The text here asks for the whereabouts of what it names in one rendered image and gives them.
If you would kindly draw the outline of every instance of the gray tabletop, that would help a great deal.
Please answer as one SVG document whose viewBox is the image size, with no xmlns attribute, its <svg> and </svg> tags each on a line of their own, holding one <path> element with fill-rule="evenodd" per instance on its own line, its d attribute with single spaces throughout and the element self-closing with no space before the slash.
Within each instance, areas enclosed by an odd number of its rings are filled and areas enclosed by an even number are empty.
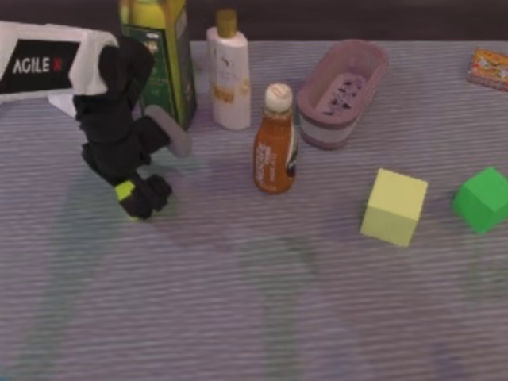
<svg viewBox="0 0 508 381">
<path fill-rule="evenodd" d="M 252 181 L 265 87 L 297 90 L 329 42 L 252 43 L 253 123 L 210 119 L 193 45 L 194 154 L 143 173 L 175 196 L 133 223 L 45 100 L 0 106 L 0 379 L 454 381 L 508 376 L 506 223 L 450 209 L 487 166 L 508 174 L 508 94 L 465 81 L 476 46 L 379 43 L 391 68 L 348 146 L 302 143 L 297 180 Z M 363 237 L 380 167 L 429 181 L 410 248 Z"/>
</svg>

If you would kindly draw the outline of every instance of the tall yellow container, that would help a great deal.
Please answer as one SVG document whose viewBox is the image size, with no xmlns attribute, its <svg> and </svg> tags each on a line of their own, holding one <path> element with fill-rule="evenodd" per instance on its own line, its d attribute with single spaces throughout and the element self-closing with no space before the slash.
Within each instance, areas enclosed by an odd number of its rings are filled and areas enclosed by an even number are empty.
<svg viewBox="0 0 508 381">
<path fill-rule="evenodd" d="M 156 65 L 141 109 L 164 108 L 185 130 L 197 108 L 186 0 L 120 0 L 124 35 L 145 44 Z"/>
</svg>

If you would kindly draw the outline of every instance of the bottle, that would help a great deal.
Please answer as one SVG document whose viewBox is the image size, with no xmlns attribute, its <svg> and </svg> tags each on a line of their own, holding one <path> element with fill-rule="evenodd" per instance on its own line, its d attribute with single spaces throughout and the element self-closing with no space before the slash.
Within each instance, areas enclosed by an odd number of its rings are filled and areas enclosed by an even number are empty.
<svg viewBox="0 0 508 381">
<path fill-rule="evenodd" d="M 188 129 L 197 108 L 186 0 L 120 0 L 122 32 L 142 42 L 156 64 L 141 109 L 157 105 Z"/>
<path fill-rule="evenodd" d="M 254 183 L 269 194 L 287 191 L 296 175 L 298 136 L 292 103 L 288 85 L 274 83 L 267 88 L 263 120 L 254 142 Z"/>
<path fill-rule="evenodd" d="M 230 130 L 251 124 L 251 90 L 248 41 L 237 30 L 237 13 L 216 13 L 216 26 L 206 31 L 212 114 L 216 123 Z"/>
</svg>

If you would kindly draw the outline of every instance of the yellow cube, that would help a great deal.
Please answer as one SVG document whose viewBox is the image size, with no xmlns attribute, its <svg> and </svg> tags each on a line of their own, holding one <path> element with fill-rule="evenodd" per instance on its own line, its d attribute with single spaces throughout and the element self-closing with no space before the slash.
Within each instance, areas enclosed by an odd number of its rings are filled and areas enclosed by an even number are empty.
<svg viewBox="0 0 508 381">
<path fill-rule="evenodd" d="M 420 220 L 426 181 L 379 169 L 361 233 L 407 247 Z"/>
</svg>

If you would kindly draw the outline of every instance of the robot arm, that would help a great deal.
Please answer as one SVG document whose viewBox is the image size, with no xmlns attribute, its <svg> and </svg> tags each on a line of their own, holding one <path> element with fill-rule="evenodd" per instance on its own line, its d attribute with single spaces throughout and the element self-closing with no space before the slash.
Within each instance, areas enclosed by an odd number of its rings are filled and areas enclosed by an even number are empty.
<svg viewBox="0 0 508 381">
<path fill-rule="evenodd" d="M 189 155 L 191 141 L 158 106 L 133 120 L 154 66 L 151 52 L 107 32 L 11 22 L 0 22 L 0 46 L 0 102 L 72 94 L 88 166 L 115 188 L 131 217 L 161 210 L 171 188 L 157 175 L 143 180 L 137 169 L 162 147 Z"/>
</svg>

